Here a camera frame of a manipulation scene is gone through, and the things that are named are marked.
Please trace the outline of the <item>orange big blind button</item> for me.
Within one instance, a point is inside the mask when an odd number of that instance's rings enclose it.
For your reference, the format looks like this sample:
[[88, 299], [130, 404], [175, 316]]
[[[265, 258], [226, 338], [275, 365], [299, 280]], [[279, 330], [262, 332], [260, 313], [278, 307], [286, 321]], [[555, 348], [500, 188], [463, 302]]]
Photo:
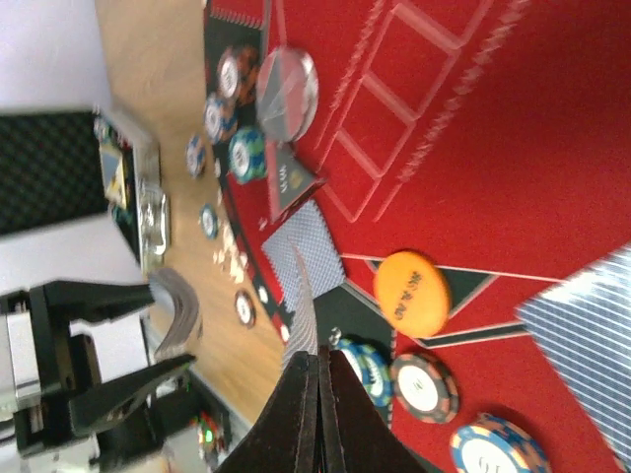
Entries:
[[399, 251], [385, 258], [376, 271], [373, 287], [386, 321], [409, 338], [432, 337], [449, 319], [447, 280], [417, 252]]

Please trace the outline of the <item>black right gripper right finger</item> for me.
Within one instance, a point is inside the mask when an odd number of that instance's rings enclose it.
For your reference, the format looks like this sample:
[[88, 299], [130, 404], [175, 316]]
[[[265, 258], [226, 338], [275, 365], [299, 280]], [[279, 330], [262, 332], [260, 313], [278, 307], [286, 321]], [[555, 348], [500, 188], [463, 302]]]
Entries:
[[346, 357], [318, 353], [320, 472], [424, 472], [426, 468], [392, 434]]

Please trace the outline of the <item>triangular all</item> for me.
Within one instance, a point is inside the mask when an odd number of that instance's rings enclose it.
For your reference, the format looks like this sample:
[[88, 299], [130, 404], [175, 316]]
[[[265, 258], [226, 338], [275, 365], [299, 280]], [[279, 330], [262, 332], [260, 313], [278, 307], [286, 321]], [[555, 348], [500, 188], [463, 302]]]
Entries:
[[301, 205], [325, 179], [298, 160], [291, 145], [269, 141], [265, 145], [270, 221], [277, 222]]

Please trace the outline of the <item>blue 10 chip bottom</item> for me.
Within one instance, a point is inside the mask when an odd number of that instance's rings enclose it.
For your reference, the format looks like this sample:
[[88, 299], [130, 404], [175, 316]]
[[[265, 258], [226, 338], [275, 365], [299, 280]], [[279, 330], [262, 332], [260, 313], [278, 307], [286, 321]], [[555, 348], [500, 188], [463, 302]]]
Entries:
[[530, 434], [489, 413], [457, 429], [450, 439], [450, 452], [457, 472], [551, 472], [546, 454]]

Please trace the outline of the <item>playing card deck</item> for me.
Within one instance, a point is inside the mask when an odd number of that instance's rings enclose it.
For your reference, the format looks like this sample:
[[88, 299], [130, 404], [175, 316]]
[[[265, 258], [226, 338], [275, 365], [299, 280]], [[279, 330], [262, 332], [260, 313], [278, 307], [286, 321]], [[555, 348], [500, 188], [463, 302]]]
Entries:
[[203, 333], [198, 296], [173, 268], [153, 270], [148, 282], [155, 304], [173, 317], [166, 335], [154, 351], [154, 359], [162, 361], [183, 355], [191, 340], [199, 339]]

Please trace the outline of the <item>green 50 chip bottom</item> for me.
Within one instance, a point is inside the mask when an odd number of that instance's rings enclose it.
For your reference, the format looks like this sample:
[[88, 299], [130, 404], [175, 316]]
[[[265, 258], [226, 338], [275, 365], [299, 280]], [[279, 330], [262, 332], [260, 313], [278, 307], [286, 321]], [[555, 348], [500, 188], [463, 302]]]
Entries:
[[377, 408], [390, 405], [393, 395], [389, 364], [370, 340], [356, 337], [329, 338], [329, 346], [339, 350]]

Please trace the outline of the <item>orange 100 chip bottom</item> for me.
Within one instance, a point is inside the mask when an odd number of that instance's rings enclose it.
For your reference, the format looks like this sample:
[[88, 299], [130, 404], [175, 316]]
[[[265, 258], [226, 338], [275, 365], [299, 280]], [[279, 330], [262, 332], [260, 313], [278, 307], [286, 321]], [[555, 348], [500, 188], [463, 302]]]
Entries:
[[455, 378], [434, 355], [402, 354], [392, 362], [390, 377], [395, 397], [415, 419], [447, 424], [458, 413]]

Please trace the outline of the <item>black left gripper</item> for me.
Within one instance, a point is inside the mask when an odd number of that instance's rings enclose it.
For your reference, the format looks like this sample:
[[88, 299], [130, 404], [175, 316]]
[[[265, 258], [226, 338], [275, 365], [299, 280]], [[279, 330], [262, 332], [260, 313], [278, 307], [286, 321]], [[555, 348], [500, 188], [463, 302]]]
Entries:
[[48, 454], [128, 418], [192, 354], [101, 383], [93, 338], [76, 320], [102, 323], [154, 303], [149, 285], [57, 280], [1, 297], [1, 409], [12, 415], [24, 458]]

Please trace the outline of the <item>card edge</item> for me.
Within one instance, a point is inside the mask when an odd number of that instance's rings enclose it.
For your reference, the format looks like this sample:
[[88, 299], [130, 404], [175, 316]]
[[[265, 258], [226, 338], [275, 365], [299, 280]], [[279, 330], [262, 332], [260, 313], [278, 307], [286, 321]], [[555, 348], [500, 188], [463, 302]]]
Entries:
[[318, 338], [314, 296], [309, 281], [306, 263], [298, 248], [293, 244], [292, 250], [297, 266], [296, 310], [292, 318], [290, 336], [282, 358], [281, 371], [290, 364], [291, 358], [298, 352], [307, 352], [316, 356]]

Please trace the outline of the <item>green 50 chip stack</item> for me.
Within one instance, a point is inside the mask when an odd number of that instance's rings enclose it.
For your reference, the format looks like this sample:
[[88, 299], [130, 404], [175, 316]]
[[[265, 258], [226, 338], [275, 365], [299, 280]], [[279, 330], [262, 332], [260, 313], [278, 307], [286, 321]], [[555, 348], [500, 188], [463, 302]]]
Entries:
[[199, 225], [209, 239], [215, 239], [219, 232], [218, 216], [214, 208], [206, 203], [204, 204], [199, 213]]

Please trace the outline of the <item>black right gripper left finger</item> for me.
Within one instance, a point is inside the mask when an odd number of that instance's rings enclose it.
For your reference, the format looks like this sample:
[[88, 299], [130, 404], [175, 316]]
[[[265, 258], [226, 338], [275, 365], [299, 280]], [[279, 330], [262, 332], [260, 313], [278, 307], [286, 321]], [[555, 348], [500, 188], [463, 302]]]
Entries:
[[224, 473], [317, 472], [318, 360], [295, 354], [259, 418], [220, 465]]

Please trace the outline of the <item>dealt card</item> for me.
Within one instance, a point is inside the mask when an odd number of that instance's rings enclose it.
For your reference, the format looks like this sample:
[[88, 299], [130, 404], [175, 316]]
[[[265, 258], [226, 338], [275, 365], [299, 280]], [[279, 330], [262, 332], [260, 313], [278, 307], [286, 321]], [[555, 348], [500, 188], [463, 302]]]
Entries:
[[305, 202], [289, 217], [262, 249], [281, 286], [288, 312], [294, 312], [298, 302], [300, 271], [296, 254], [304, 264], [313, 298], [337, 288], [346, 279], [341, 257], [314, 200]]
[[630, 245], [518, 306], [518, 318], [630, 470]]

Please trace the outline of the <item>orange 100 chip stack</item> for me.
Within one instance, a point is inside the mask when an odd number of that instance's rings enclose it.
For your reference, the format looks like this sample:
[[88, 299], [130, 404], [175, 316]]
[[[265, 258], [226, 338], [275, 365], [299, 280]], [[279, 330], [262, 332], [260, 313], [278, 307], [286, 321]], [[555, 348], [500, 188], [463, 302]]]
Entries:
[[252, 328], [255, 324], [256, 311], [253, 300], [245, 290], [239, 290], [235, 294], [235, 311], [241, 325]]

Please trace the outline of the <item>blue 10 chip stack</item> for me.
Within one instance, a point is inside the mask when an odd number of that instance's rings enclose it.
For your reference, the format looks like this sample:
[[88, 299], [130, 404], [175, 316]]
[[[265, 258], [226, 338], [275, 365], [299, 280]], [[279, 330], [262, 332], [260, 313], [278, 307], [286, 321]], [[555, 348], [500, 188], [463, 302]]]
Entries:
[[193, 178], [200, 176], [205, 169], [206, 151], [201, 137], [193, 135], [185, 148], [186, 168]]

